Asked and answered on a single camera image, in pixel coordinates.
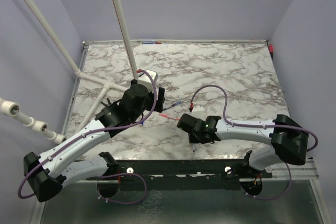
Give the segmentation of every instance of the marble surface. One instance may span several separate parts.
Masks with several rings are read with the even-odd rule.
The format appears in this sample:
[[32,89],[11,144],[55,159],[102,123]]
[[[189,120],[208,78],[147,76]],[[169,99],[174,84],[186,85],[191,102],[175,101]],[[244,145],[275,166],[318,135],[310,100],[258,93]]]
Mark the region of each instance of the marble surface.
[[[265,44],[134,45],[133,49],[138,68],[159,73],[157,85],[166,88],[165,106],[183,102],[165,111],[168,115],[179,117],[188,113],[194,91],[206,84],[216,84],[227,91],[228,118],[258,121],[288,114]],[[83,71],[125,87],[132,79],[123,45],[90,45]],[[75,132],[100,90],[98,84],[80,81],[67,136]],[[107,96],[113,101],[121,98],[122,93],[110,90]],[[207,88],[196,96],[194,104],[203,105],[208,115],[221,115],[224,97],[220,90]],[[197,144],[193,152],[187,134],[176,124],[177,121],[153,113],[144,126],[118,134],[84,157],[92,158],[104,151],[116,159],[242,158],[248,150],[263,147],[260,143],[229,140]]]

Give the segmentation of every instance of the purple wall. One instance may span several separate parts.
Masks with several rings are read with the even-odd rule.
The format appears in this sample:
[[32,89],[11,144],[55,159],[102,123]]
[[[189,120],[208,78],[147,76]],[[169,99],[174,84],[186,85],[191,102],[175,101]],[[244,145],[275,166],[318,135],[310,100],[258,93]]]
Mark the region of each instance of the purple wall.
[[[79,62],[81,39],[60,0],[34,0],[69,53]],[[46,32],[23,0],[0,0],[0,97],[60,131],[75,80]],[[21,200],[23,157],[53,146],[45,137],[0,114],[0,223],[29,223],[35,198]],[[31,193],[28,186],[24,194]]]
[[336,223],[335,17],[335,0],[293,0],[271,42],[291,115],[320,138],[313,156]]
[[[61,0],[82,40],[121,39],[111,0]],[[270,39],[292,0],[121,0],[131,39]]]

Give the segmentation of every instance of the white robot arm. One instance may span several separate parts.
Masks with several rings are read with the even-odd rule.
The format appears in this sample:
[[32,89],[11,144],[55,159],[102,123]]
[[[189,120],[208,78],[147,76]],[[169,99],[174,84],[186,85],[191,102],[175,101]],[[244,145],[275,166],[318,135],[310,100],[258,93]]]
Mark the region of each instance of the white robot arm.
[[277,125],[286,125],[301,128],[296,122],[286,115],[277,115],[274,120],[259,121],[260,126],[253,127],[255,121],[231,121],[227,123],[220,116],[208,116],[205,121],[189,114],[183,114],[177,127],[188,133],[189,142],[215,143],[230,139],[246,140],[267,144],[268,146],[257,151],[250,151],[246,158],[247,168],[259,172],[266,167],[285,162],[293,165],[303,165],[306,162],[308,134],[288,128],[276,128]]
[[[120,101],[106,104],[80,132],[40,155],[31,152],[24,157],[25,180],[40,202],[51,199],[64,186],[76,181],[118,172],[118,163],[109,153],[100,153],[91,160],[75,160],[96,145],[144,121],[153,111],[162,112],[164,89],[159,88],[157,93],[152,75],[146,74],[151,76],[154,92],[133,81]],[[150,113],[135,122],[145,110]],[[19,189],[19,197],[27,198],[20,195],[22,186],[23,184]]]

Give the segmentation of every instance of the purple cable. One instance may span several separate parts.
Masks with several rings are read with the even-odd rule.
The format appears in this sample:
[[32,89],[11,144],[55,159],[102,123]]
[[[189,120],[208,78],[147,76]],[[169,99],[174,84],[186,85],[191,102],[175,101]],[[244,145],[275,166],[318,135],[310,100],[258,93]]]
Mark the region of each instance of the purple cable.
[[117,203],[117,204],[122,204],[122,205],[135,205],[141,201],[143,201],[146,197],[147,197],[147,184],[146,184],[146,181],[143,179],[143,177],[141,177],[139,174],[136,174],[136,173],[118,173],[118,174],[113,174],[113,175],[108,175],[108,176],[100,176],[98,178],[113,178],[113,177],[118,177],[118,176],[126,176],[126,175],[131,175],[131,176],[135,176],[135,177],[138,177],[141,179],[141,181],[143,182],[143,185],[144,185],[144,194],[143,196],[136,200],[136,201],[132,201],[132,202],[123,202],[123,201],[118,201],[118,200],[114,200],[114,199],[109,199],[109,198],[104,198],[101,196],[100,194],[100,191],[97,187],[97,193],[99,194],[99,198],[102,198],[102,199],[105,199],[109,202],[113,202],[113,203]]
[[[193,97],[191,98],[191,101],[190,103],[193,103],[194,101],[194,98],[196,96],[196,94],[201,91],[202,89],[204,88],[208,88],[208,87],[214,87],[214,88],[218,88],[220,89],[223,93],[224,93],[224,96],[225,96],[225,104],[224,104],[224,109],[223,109],[223,119],[224,121],[229,124],[229,125],[232,125],[232,126],[239,126],[239,127],[250,127],[250,128],[263,128],[264,125],[260,125],[260,124],[242,124],[242,123],[235,123],[235,122],[230,122],[227,118],[226,118],[226,108],[227,108],[227,93],[226,91],[218,86],[218,85],[213,85],[213,84],[210,84],[210,85],[205,85],[203,87],[200,87],[199,89],[196,90],[196,92],[194,93]],[[315,133],[313,133],[312,131],[310,130],[307,130],[307,129],[304,129],[304,128],[301,128],[301,127],[295,127],[295,126],[289,126],[289,125],[275,125],[275,124],[266,124],[265,125],[265,128],[285,128],[285,129],[291,129],[291,130],[296,130],[296,131],[303,131],[303,132],[306,132],[308,134],[311,134],[314,139],[315,139],[315,143],[313,144],[312,147],[308,148],[307,149],[307,152],[309,151],[312,151],[313,149],[315,149],[318,144],[319,144],[319,139],[318,137],[315,135]]]
[[285,193],[287,193],[290,188],[292,187],[292,173],[290,172],[290,168],[288,166],[287,163],[285,163],[285,165],[287,166],[287,169],[288,169],[288,175],[289,175],[289,181],[288,181],[288,185],[286,187],[285,190],[283,190],[283,192],[281,194],[278,194],[276,196],[273,196],[273,197],[269,197],[269,198],[262,198],[262,197],[257,197],[257,196],[253,196],[251,194],[248,194],[243,188],[242,186],[240,186],[241,190],[245,193],[246,196],[250,197],[250,198],[253,198],[253,199],[258,199],[258,200],[274,200],[274,199],[278,199],[280,197],[282,197]]
[[[227,93],[226,91],[218,86],[218,85],[213,85],[213,84],[210,84],[210,85],[205,85],[205,86],[202,86],[200,87],[199,89],[196,90],[196,92],[194,93],[193,97],[191,98],[191,101],[190,101],[190,104],[193,104],[193,101],[194,101],[194,98],[196,96],[196,94],[198,92],[200,92],[202,89],[204,88],[208,88],[208,87],[214,87],[214,88],[218,88],[220,89],[223,93],[224,93],[224,96],[225,96],[225,104],[224,104],[224,109],[223,109],[223,119],[224,121],[229,124],[229,125],[232,125],[232,126],[239,126],[239,127],[252,127],[252,128],[285,128],[285,129],[291,129],[291,130],[296,130],[296,131],[303,131],[303,132],[306,132],[308,134],[311,134],[314,139],[315,139],[315,143],[313,144],[312,147],[308,148],[307,149],[307,152],[309,151],[312,151],[313,149],[315,149],[318,144],[319,144],[319,139],[318,137],[315,135],[315,133],[313,133],[312,131],[310,130],[307,130],[307,129],[304,129],[304,128],[301,128],[301,127],[295,127],[295,126],[289,126],[289,125],[275,125],[275,124],[266,124],[265,126],[264,125],[260,125],[260,124],[242,124],[242,123],[235,123],[235,122],[230,122],[227,118],[226,118],[226,108],[227,108],[227,101],[228,101],[228,98],[227,98]],[[285,165],[287,166],[287,169],[288,169],[288,173],[289,173],[289,182],[288,182],[288,186],[287,188],[279,195],[277,196],[274,196],[274,197],[271,197],[271,198],[259,198],[259,197],[254,197],[250,194],[247,194],[247,192],[245,192],[245,190],[241,187],[241,189],[247,194],[247,196],[251,197],[251,198],[255,198],[255,199],[260,199],[260,200],[273,200],[273,199],[278,199],[280,198],[281,196],[283,196],[286,192],[289,191],[289,189],[291,188],[291,185],[292,185],[292,175],[291,175],[291,172],[290,172],[290,168],[288,166],[287,163],[285,163]]]
[[[125,126],[118,126],[118,127],[106,127],[106,128],[101,128],[101,129],[97,129],[97,130],[93,130],[93,131],[88,131],[86,133],[84,133],[83,135],[85,137],[87,137],[88,135],[92,134],[92,133],[97,133],[97,132],[101,132],[101,131],[113,131],[113,130],[124,130],[124,129],[128,129],[130,127],[134,127],[144,121],[146,121],[151,114],[153,113],[155,106],[156,106],[156,100],[157,100],[157,93],[156,93],[156,85],[154,80],[152,79],[152,77],[150,76],[149,73],[147,73],[145,70],[139,70],[139,72],[143,72],[144,74],[146,74],[148,76],[148,78],[150,79],[152,86],[153,86],[153,90],[154,90],[154,102],[153,102],[153,106],[151,108],[151,110],[149,111],[148,115],[146,115],[143,119],[139,120],[136,123],[132,123],[129,125],[125,125]],[[83,135],[79,135],[78,137],[76,137],[75,139],[71,140],[69,143],[65,144],[63,147],[61,147],[60,149],[58,149],[57,151],[55,151],[51,157],[54,158],[55,156],[57,156],[60,152],[62,152],[63,150],[65,150],[66,148],[68,148],[70,145],[72,145],[73,143],[77,142],[78,140],[83,138]],[[30,198],[32,196],[34,196],[35,194],[30,194],[30,195],[22,195],[22,188],[25,184],[25,182],[28,180],[28,178],[37,170],[39,169],[41,166],[45,165],[47,162],[49,161],[49,159],[45,159],[43,160],[40,164],[38,164],[37,166],[35,166],[22,180],[21,184],[19,185],[18,191],[17,191],[17,196],[20,199],[27,199]]]

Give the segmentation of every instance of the purple wire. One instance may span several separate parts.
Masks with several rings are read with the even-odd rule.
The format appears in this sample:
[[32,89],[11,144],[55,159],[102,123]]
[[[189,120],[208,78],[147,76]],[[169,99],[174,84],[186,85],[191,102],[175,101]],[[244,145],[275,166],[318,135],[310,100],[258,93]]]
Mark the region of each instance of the purple wire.
[[[70,145],[72,145],[73,143],[77,142],[78,140],[82,139],[83,136],[87,137],[88,135],[92,134],[92,133],[97,133],[97,132],[101,132],[101,131],[113,131],[113,130],[124,130],[124,129],[128,129],[130,127],[134,127],[144,121],[146,121],[151,114],[153,113],[155,106],[156,106],[156,100],[157,100],[157,93],[156,93],[156,85],[154,80],[152,79],[151,75],[149,73],[147,73],[145,70],[139,70],[139,72],[143,72],[144,74],[146,74],[148,76],[148,78],[150,79],[152,86],[153,86],[153,90],[154,90],[154,102],[153,102],[153,106],[151,108],[151,110],[149,111],[148,115],[146,115],[143,119],[139,120],[136,123],[132,123],[129,125],[125,125],[125,126],[118,126],[118,127],[106,127],[106,128],[101,128],[101,129],[97,129],[97,130],[93,130],[93,131],[88,131],[86,133],[84,133],[83,135],[79,135],[78,137],[76,137],[75,139],[71,140],[69,143],[65,144],[64,146],[62,146],[60,149],[58,149],[57,151],[55,151],[53,154],[51,154],[51,157],[54,158],[55,156],[57,156],[60,152],[62,152],[63,150],[65,150],[66,148],[68,148]],[[43,160],[40,164],[38,164],[37,166],[35,166],[22,180],[21,184],[19,185],[19,188],[17,190],[17,196],[20,199],[27,199],[30,198],[32,196],[34,196],[35,194],[30,194],[30,195],[22,195],[22,188],[25,184],[25,182],[28,180],[28,178],[37,170],[39,169],[41,166],[45,165],[47,162],[49,161],[49,159],[45,159]]]
[[[315,133],[313,133],[312,131],[310,130],[307,130],[307,129],[304,129],[304,128],[301,128],[301,127],[295,127],[295,126],[289,126],[289,125],[276,125],[276,124],[266,124],[266,125],[260,125],[260,124],[242,124],[242,123],[235,123],[235,122],[230,122],[227,118],[226,118],[226,108],[227,108],[227,101],[228,101],[228,98],[227,98],[227,93],[226,91],[218,86],[218,85],[213,85],[213,84],[210,84],[210,85],[205,85],[205,86],[202,86],[200,87],[199,89],[196,90],[196,92],[194,93],[193,97],[191,98],[191,101],[190,101],[190,104],[193,103],[194,101],[194,98],[196,96],[196,94],[198,92],[200,92],[202,89],[204,88],[208,88],[208,87],[214,87],[214,88],[218,88],[220,89],[223,93],[224,93],[224,96],[225,96],[225,104],[224,104],[224,109],[223,109],[223,119],[224,121],[231,125],[232,127],[233,126],[239,126],[239,127],[251,127],[251,128],[284,128],[284,129],[291,129],[291,130],[296,130],[296,131],[303,131],[303,132],[306,132],[308,134],[311,134],[314,139],[315,139],[315,143],[313,144],[312,147],[308,148],[307,149],[307,152],[309,151],[312,151],[313,149],[315,149],[318,144],[319,144],[319,139],[318,137],[316,136]],[[245,190],[241,187],[241,189],[247,194],[247,196],[251,197],[251,198],[255,198],[255,199],[260,199],[260,200],[273,200],[273,199],[278,199],[280,198],[281,196],[283,196],[286,192],[289,191],[289,189],[291,188],[291,185],[292,185],[292,175],[291,175],[291,172],[290,172],[290,168],[288,166],[287,163],[285,163],[285,165],[287,166],[287,169],[288,169],[288,173],[289,173],[289,182],[288,182],[288,186],[287,188],[279,195],[277,196],[274,196],[274,197],[271,197],[271,198],[259,198],[259,197],[254,197],[250,194],[247,194],[247,192],[245,192]]]
[[273,196],[273,197],[269,197],[269,198],[262,198],[262,197],[257,197],[257,196],[253,196],[251,194],[248,194],[243,188],[242,186],[240,186],[240,188],[242,189],[242,191],[245,193],[246,196],[250,197],[250,198],[253,198],[253,199],[259,199],[259,200],[274,200],[274,199],[278,199],[280,197],[282,197],[285,193],[287,193],[290,188],[292,187],[292,173],[290,172],[290,168],[288,166],[287,163],[285,163],[285,165],[287,166],[287,169],[288,169],[288,175],[289,175],[289,181],[288,181],[288,185],[286,187],[286,189],[281,193],[281,194],[278,194],[276,196]]
[[143,177],[141,177],[139,174],[136,173],[118,173],[118,174],[113,174],[113,175],[108,175],[108,176],[100,176],[98,178],[113,178],[113,177],[119,177],[119,176],[126,176],[126,175],[131,175],[131,176],[135,176],[141,179],[141,181],[143,182],[144,185],[144,194],[143,196],[136,200],[136,201],[132,201],[132,202],[123,202],[123,201],[118,201],[118,200],[114,200],[114,199],[109,199],[109,198],[104,198],[103,196],[101,196],[100,191],[97,187],[97,193],[99,194],[99,197],[102,199],[105,199],[109,202],[113,202],[113,203],[117,203],[117,204],[122,204],[122,205],[135,205],[141,201],[143,201],[146,197],[147,197],[147,184],[146,181],[143,179]]

